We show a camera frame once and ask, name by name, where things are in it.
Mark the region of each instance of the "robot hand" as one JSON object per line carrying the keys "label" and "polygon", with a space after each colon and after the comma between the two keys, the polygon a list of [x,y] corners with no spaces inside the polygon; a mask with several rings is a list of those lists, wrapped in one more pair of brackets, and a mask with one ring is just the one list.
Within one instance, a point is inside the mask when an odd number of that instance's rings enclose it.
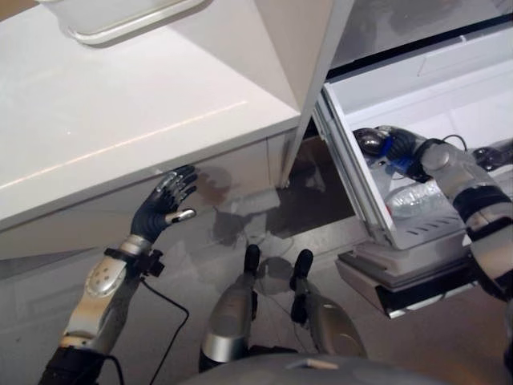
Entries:
{"label": "robot hand", "polygon": [[131,235],[153,244],[169,225],[196,215],[192,209],[176,211],[180,203],[196,191],[196,186],[190,187],[197,179],[194,171],[193,166],[183,166],[170,171],[160,181],[135,213]]}
{"label": "robot hand", "polygon": [[152,244],[169,225],[194,217],[193,209],[176,211],[196,190],[194,167],[170,171],[139,207],[131,233],[118,249],[107,249],[89,273],[84,293],[46,365],[40,385],[95,383],[127,319],[128,307],[143,275],[158,276],[164,265]]}
{"label": "robot hand", "polygon": [[[419,182],[435,179],[467,226],[482,287],[494,297],[511,300],[513,204],[488,175],[490,162],[478,157],[482,151],[464,152],[443,140],[391,126],[361,128],[354,135],[362,152],[385,157],[403,175]],[[509,162],[505,153],[500,164]]]}

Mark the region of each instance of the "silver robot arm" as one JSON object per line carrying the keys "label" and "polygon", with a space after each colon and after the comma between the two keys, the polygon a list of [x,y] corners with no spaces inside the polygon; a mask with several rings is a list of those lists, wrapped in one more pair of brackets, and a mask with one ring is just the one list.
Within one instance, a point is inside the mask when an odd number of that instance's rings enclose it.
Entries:
{"label": "silver robot arm", "polygon": [[450,144],[432,144],[421,157],[467,226],[483,288],[504,301],[513,286],[513,204],[475,158]]}
{"label": "silver robot arm", "polygon": [[127,320],[128,307],[142,276],[158,276],[162,253],[151,250],[169,225],[194,217],[192,209],[176,211],[195,191],[192,166],[169,172],[139,207],[131,233],[118,249],[107,249],[88,274],[84,292],[63,332],[59,347],[40,384],[92,384]]}

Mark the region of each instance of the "robot forearm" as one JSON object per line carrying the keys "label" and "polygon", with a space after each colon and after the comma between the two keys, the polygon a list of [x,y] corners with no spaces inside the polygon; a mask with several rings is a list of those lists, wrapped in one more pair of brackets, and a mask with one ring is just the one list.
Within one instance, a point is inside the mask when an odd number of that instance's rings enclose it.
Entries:
{"label": "robot forearm", "polygon": [[480,281],[489,294],[509,300],[513,286],[513,204],[472,155],[433,144],[422,155],[432,176],[467,226]]}

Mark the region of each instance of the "white shelf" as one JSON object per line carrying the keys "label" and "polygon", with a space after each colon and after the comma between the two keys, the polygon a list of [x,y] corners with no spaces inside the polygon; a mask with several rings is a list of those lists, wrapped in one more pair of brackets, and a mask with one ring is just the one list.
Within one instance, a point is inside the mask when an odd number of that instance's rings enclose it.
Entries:
{"label": "white shelf", "polygon": [[105,48],[41,6],[0,23],[0,229],[284,132],[300,112],[251,0]]}

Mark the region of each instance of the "white container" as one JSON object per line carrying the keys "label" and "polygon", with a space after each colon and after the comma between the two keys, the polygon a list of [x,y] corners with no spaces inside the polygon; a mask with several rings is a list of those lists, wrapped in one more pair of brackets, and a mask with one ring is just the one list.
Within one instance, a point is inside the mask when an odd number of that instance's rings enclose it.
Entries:
{"label": "white container", "polygon": [[182,13],[207,0],[37,0],[71,36],[100,44]]}

